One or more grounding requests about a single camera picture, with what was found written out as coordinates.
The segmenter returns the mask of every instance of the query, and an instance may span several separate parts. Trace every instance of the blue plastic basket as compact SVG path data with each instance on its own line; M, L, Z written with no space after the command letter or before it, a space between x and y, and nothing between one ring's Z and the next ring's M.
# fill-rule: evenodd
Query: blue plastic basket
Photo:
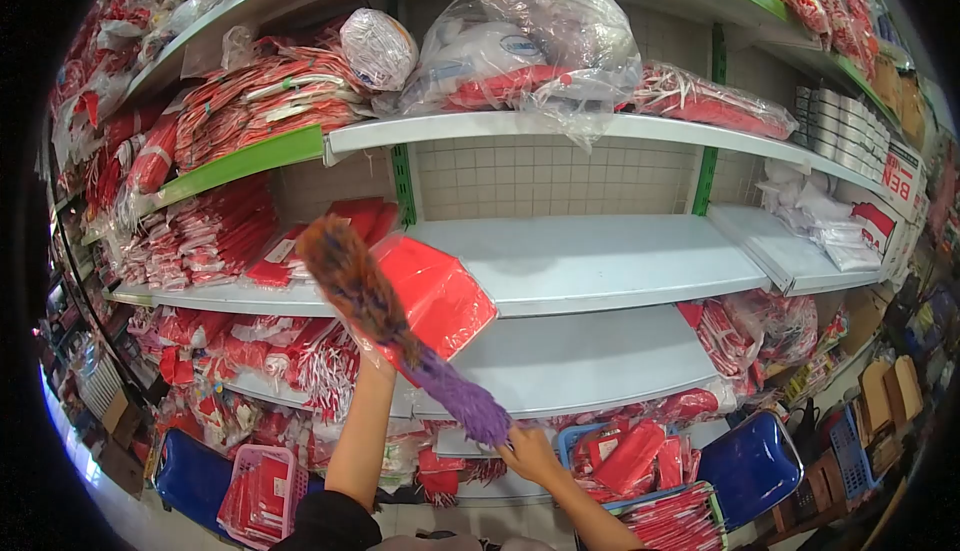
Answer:
M593 432L594 430L599 430L604 426L610 425L611 422L606 422L603 424L586 424L583 426L570 426L568 428L563 428L557 434L557 448L559 462L563 467L570 469L572 465L573 457L573 447L576 446L577 441L580 440L586 433ZM667 429L667 434L675 435L677 434L677 428L675 426L670 426ZM628 505L634 505L636 503L641 503L643 501L652 501L660 497L666 496L668 494L673 494L674 492L679 492L687 488L687 485L674 486L673 488L667 488L666 490L657 490L656 492L651 492L649 494L644 494L633 499L628 499L626 501L610 501L609 503L604 503L604 509L619 509L621 507L626 507Z
M867 452L860 446L860 437L856 432L854 411L849 406L844 406L844 416L830 426L830 443L843 476L844 495L848 499L855 499L859 494L878 485L880 480L874 480L871 473L870 460Z

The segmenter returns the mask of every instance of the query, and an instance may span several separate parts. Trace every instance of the merchandise stack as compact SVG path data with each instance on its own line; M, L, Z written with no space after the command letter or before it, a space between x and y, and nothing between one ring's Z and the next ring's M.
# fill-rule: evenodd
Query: merchandise stack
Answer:
M890 131L862 102L827 88L797 88L798 129L793 141L881 182Z

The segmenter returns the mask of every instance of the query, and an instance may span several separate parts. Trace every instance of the blue chair seat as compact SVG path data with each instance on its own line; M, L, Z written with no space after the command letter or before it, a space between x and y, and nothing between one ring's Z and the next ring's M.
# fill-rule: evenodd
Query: blue chair seat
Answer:
M735 530L790 496L804 478L793 440L773 412L757 412L702 449L699 480L716 488Z

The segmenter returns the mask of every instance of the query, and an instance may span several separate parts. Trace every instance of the tiled floor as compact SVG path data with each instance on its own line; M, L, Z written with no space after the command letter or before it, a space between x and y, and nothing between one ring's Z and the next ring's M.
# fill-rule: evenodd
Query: tiled floor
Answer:
M49 390L47 407L51 420L59 430L67 455L85 480L87 492L100 507L114 529L140 551L168 549L226 551L234 546L222 542L175 509L164 511L160 497L144 489L140 500L129 496L100 471L90 457L90 450L79 442L60 404ZM524 535L542 540L557 551L573 551L573 527L567 515L549 503L509 507L471 507L432 509L420 505L384 506L375 519L384 537L393 534L414 534L418 531L451 530L473 533L502 542L510 536ZM729 547L745 544L756 538L753 524L730 534ZM793 551L806 540L795 536L775 545L771 551Z

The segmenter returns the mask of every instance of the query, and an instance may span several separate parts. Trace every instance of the blue plastic chair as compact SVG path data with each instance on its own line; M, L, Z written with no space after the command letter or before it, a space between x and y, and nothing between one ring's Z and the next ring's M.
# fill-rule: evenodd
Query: blue plastic chair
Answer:
M161 455L150 480L164 504L230 538L217 523L217 511L231 485L234 462L176 428L163 434L160 448L165 457ZM307 485L307 492L323 489L320 479L311 478Z
M804 479L803 467L777 415L761 411L702 449L697 477L716 488L732 531L790 496Z

